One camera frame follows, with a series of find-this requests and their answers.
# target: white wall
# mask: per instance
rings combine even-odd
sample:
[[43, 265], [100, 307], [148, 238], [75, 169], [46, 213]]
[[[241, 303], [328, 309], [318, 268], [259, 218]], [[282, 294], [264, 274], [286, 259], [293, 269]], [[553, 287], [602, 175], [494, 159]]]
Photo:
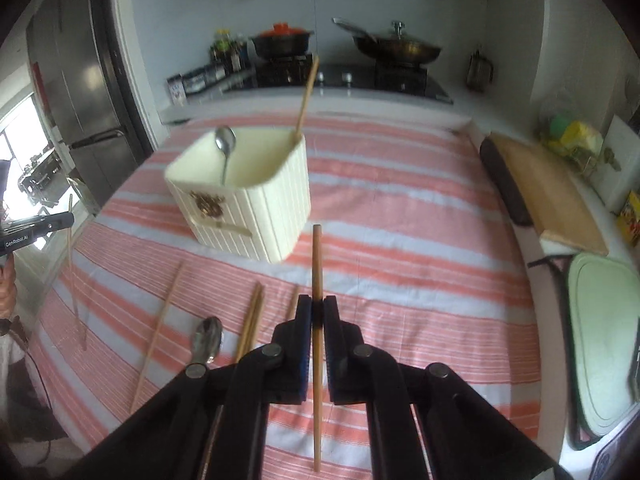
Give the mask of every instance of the white wall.
[[501, 109], [527, 125], [544, 21], [545, 0], [487, 0], [485, 54], [495, 65], [490, 92]]
[[545, 41], [531, 95], [534, 108], [563, 86], [584, 119], [606, 132], [614, 113], [630, 116], [624, 80], [627, 74], [638, 76], [638, 56], [601, 0], [546, 0], [545, 5]]
[[484, 41], [486, 0], [131, 0], [140, 50], [156, 105], [170, 104], [166, 78], [208, 62], [217, 28], [248, 36], [274, 22], [315, 30], [310, 50], [331, 62], [371, 63], [330, 19], [341, 16], [372, 32], [403, 20], [407, 32], [443, 47], [436, 78], [461, 80], [468, 56]]

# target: wooden chopstick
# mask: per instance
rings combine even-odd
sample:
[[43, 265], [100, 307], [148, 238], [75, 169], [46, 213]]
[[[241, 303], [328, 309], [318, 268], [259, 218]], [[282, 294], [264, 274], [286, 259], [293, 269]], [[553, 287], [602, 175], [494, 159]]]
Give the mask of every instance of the wooden chopstick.
[[300, 286], [296, 285], [293, 294], [289, 300], [289, 309], [287, 310], [287, 321], [291, 321], [296, 317], [296, 308], [298, 307], [298, 296], [300, 295]]
[[[73, 195], [69, 195], [69, 212], [73, 207]], [[76, 321], [76, 332], [78, 332], [78, 341], [80, 347], [86, 352], [86, 330], [82, 329], [82, 322], [80, 321], [80, 312], [78, 310], [78, 303], [76, 302], [76, 272], [74, 271], [74, 261], [71, 259], [71, 227], [66, 230], [66, 259], [69, 260], [69, 282], [71, 283], [71, 304], [74, 309], [74, 317]]]
[[302, 140], [302, 124], [305, 122], [306, 107], [309, 104], [309, 97], [314, 90], [314, 83], [316, 82], [316, 74], [318, 74], [318, 66], [320, 65], [320, 57], [318, 54], [314, 56], [314, 63], [309, 73], [309, 78], [306, 80], [305, 95], [302, 98], [302, 106], [300, 107], [300, 113], [298, 114], [298, 122], [296, 123], [296, 129], [293, 138], [296, 143]]
[[151, 356], [154, 353], [154, 349], [156, 348], [156, 341], [158, 340], [158, 335], [160, 333], [160, 328], [164, 323], [164, 316], [166, 316], [167, 311], [169, 310], [169, 305], [171, 305], [172, 299], [174, 298], [175, 289], [177, 288], [178, 282], [182, 277], [182, 274], [185, 269], [184, 262], [180, 263], [178, 266], [178, 271], [175, 273], [174, 280], [169, 287], [169, 292], [166, 295], [166, 299], [164, 300], [164, 305], [162, 306], [162, 310], [158, 315], [158, 321], [156, 322], [156, 329], [154, 330], [154, 334], [151, 338], [151, 342], [146, 350], [145, 363], [142, 365], [142, 370], [140, 370], [140, 376], [138, 377], [138, 384], [136, 385], [136, 391], [133, 394], [133, 400], [131, 401], [131, 407], [129, 409], [129, 415], [134, 412], [134, 408], [138, 403], [138, 397], [140, 396], [140, 392], [142, 391], [142, 385], [145, 383], [146, 369], [149, 367], [149, 363], [151, 362]]
[[255, 314], [255, 308], [258, 300], [260, 299], [261, 291], [262, 291], [262, 284], [260, 282], [256, 282], [254, 286], [254, 291], [251, 294], [251, 299], [249, 300], [249, 309], [246, 311], [246, 315], [244, 316], [244, 325], [242, 326], [242, 334], [240, 336], [240, 340], [238, 341], [238, 349], [236, 350], [236, 363], [244, 357], [244, 354], [246, 354], [246, 345], [247, 345], [247, 341], [250, 338], [250, 332], [252, 327], [252, 321]]
[[[322, 226], [314, 225], [311, 299], [314, 306], [322, 302]], [[322, 325], [316, 316], [313, 325], [313, 366], [314, 366], [314, 471], [319, 473], [322, 464]]]
[[262, 320], [262, 308], [264, 306], [264, 287], [260, 286], [260, 294], [254, 306], [254, 315], [251, 320], [251, 330], [249, 330], [249, 337], [246, 341], [246, 347], [244, 353], [248, 354], [254, 349], [255, 341], [258, 337], [258, 329], [260, 328], [260, 321]]

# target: cutting board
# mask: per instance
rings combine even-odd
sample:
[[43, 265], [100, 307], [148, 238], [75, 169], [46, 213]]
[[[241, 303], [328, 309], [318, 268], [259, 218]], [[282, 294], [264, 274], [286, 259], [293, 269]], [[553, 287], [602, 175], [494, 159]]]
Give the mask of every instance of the cutting board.
[[607, 245], [564, 162], [543, 146], [492, 133], [541, 238], [606, 256]]
[[602, 436], [634, 405], [628, 377], [640, 316], [640, 278], [621, 262], [581, 253], [571, 262], [567, 285], [580, 423]]

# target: pink striped fabric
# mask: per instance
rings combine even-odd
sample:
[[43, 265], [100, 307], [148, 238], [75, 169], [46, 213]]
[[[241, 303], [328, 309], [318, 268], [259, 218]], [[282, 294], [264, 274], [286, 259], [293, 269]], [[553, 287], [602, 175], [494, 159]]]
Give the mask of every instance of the pink striped fabric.
[[[190, 358], [198, 321], [218, 316], [229, 364], [254, 283], [266, 290], [258, 344], [284, 320], [295, 285], [310, 292], [310, 226], [324, 229], [325, 293], [365, 341], [401, 362], [451, 366], [531, 438], [538, 431], [540, 358], [529, 282], [502, 203], [469, 140], [427, 124], [309, 116], [310, 221], [277, 265], [197, 243], [164, 168], [218, 124], [291, 126], [286, 114], [193, 121], [176, 128], [114, 195], [74, 250], [88, 332], [78, 343], [69, 268], [49, 292], [31, 341], [54, 411], [89, 451], [126, 418], [158, 311], [178, 264], [187, 268], [161, 329], [143, 400]], [[273, 406], [263, 475], [370, 478], [363, 406], [327, 403], [323, 469], [312, 472], [313, 406]]]

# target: gas stove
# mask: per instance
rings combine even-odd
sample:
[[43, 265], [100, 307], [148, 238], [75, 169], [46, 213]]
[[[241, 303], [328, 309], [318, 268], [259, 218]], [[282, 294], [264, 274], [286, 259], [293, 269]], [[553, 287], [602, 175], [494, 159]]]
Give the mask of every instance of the gas stove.
[[[229, 90], [304, 86], [312, 65], [311, 54], [274, 59], [256, 66], [255, 74], [243, 81], [241, 88], [234, 86]], [[453, 104], [451, 97], [429, 76], [427, 69], [415, 66], [322, 63], [315, 86], [396, 92]]]

